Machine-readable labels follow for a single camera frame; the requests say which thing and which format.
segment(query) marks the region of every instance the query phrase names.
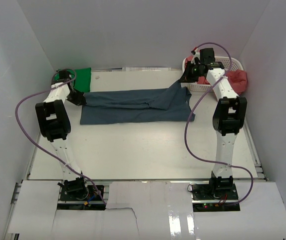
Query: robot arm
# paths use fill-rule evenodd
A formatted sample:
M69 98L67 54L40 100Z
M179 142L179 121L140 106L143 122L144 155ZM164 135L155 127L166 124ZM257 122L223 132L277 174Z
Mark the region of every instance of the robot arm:
M184 73L180 78L182 83L194 83L198 78L205 76L207 81L214 85L225 73L221 62L215 61L214 50L205 48L200 50L198 57L187 62ZM233 160L234 144L239 130L244 125L247 100L239 97L232 89L226 76L213 88L218 104L213 116L213 127L217 134L216 161L228 165L214 165L210 179L213 193L233 187L233 177L230 165Z
M81 172L77 165L73 151L68 141L68 134L71 131L70 121L64 107L65 100L75 105L86 104L82 92L75 90L72 83L62 85L63 82L71 80L68 71L59 71L59 80L52 82L53 89L47 98L35 106L36 115L40 127L41 134L50 141L57 156L61 158L67 165L75 171ZM63 179L71 181L78 176L71 172L66 165L61 164L63 171Z

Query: green cloth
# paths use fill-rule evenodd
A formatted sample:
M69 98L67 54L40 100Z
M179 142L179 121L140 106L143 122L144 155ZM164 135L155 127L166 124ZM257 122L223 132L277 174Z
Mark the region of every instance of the green cloth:
M91 86L91 68L84 68L84 69L76 69L76 80L74 81L75 85L74 88L80 92L88 93L90 92L90 86Z

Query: white backdrop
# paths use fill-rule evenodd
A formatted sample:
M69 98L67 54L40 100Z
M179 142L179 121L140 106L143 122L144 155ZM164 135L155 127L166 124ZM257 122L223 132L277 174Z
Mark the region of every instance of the white backdrop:
M263 169L276 181L286 207L286 1L270 2L241 61L249 79L249 127Z
M14 117L23 97L50 87L53 69L15 0L0 0L0 239L8 218L16 182L21 182L33 146ZM39 128L34 105L19 113L26 130L36 138Z
M268 2L18 0L56 69L180 68L196 44L208 41L237 58Z

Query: plastic basket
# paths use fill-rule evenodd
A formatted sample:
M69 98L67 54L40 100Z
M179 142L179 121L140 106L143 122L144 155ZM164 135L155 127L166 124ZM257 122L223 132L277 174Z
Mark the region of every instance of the plastic basket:
M183 65L182 65L183 72L185 70L185 59L183 60ZM229 64L229 58L228 57L216 56L215 59L217 62L222 62L225 69L229 68L230 64ZM236 71L237 69L244 70L243 66L241 65L241 63L237 59L232 57L232 62L233 62L233 66L232 66L231 71ZM210 87L211 86L209 84L197 84L196 82L187 84L187 88L190 91L194 91L194 92L206 92Z

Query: blue garment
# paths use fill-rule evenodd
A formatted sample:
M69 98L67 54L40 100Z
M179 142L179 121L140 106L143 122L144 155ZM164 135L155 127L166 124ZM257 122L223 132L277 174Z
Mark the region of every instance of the blue garment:
M178 81L164 89L89 92L84 96L87 104L82 107L81 125L185 122L191 112L191 93Z

